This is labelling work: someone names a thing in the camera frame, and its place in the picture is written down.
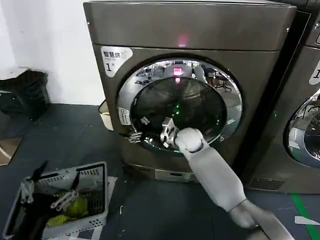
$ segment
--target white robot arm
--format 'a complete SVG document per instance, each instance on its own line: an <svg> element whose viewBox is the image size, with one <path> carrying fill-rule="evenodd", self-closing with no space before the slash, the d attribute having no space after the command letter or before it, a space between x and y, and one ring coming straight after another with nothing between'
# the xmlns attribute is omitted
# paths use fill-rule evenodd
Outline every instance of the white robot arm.
<svg viewBox="0 0 320 240"><path fill-rule="evenodd" d="M248 240L294 240L270 211L251 203L244 187L221 155L205 141L198 129L176 128L172 118L162 124L165 146L178 148L212 201L228 212L242 228L254 229Z"/></svg>

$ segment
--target front-load washing machine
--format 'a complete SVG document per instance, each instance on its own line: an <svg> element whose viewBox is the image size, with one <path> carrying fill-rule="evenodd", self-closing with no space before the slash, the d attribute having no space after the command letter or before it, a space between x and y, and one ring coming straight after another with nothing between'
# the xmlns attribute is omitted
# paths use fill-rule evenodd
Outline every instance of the front-load washing machine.
<svg viewBox="0 0 320 240"><path fill-rule="evenodd" d="M296 8L264 0L93 1L85 15L123 163L196 182L162 144L166 117L232 165Z"/></svg>
<svg viewBox="0 0 320 240"><path fill-rule="evenodd" d="M297 33L302 27L302 35L271 114L256 140L252 133L246 138L257 144L251 145L242 179L251 189L320 194L320 15L311 8L309 13L300 12L297 23L292 30ZM257 111L261 114L254 121L263 121L266 109Z"/></svg>

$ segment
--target gray plastic basket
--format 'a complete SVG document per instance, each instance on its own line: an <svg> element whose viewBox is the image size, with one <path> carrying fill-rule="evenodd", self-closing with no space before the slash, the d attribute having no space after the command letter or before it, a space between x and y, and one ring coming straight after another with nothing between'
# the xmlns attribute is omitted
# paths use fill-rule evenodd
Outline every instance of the gray plastic basket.
<svg viewBox="0 0 320 240"><path fill-rule="evenodd" d="M81 219L66 222L60 226L46 227L43 231L42 239L74 234L106 224L108 214L108 176L107 164L105 162L45 173L35 185L35 189L47 194L57 192L57 190L61 192L69 191L76 177L76 172L80 172L79 185L76 190L87 198L89 215ZM24 214L23 208L18 205L20 199L21 189L18 190L5 224L2 233L4 239L10 239L19 227Z"/></svg>

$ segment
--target number 1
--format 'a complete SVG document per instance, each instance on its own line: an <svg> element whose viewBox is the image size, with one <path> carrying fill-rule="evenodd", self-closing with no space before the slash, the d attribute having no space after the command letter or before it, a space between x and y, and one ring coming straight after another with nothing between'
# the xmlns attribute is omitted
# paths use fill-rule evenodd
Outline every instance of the number 1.
<svg viewBox="0 0 320 240"><path fill-rule="evenodd" d="M317 73L316 73L316 75L315 75L313 78L314 78L314 79L318 79L318 78L319 78L319 75L320 75L320 69L317 70Z"/></svg>
<svg viewBox="0 0 320 240"><path fill-rule="evenodd" d="M109 63L107 63L106 65L107 65L107 67L108 67L107 71L108 71L108 72L111 72Z"/></svg>

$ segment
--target green floor tape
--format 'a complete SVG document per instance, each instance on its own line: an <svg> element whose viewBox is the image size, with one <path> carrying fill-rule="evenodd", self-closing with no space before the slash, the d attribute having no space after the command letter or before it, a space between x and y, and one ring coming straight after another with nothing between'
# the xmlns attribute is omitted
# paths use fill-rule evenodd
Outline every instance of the green floor tape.
<svg viewBox="0 0 320 240"><path fill-rule="evenodd" d="M301 198L298 194L291 194L291 198L294 202L296 209L302 217L309 219L309 213L307 212ZM306 230L308 231L312 240L320 240L320 235L314 225L305 225Z"/></svg>

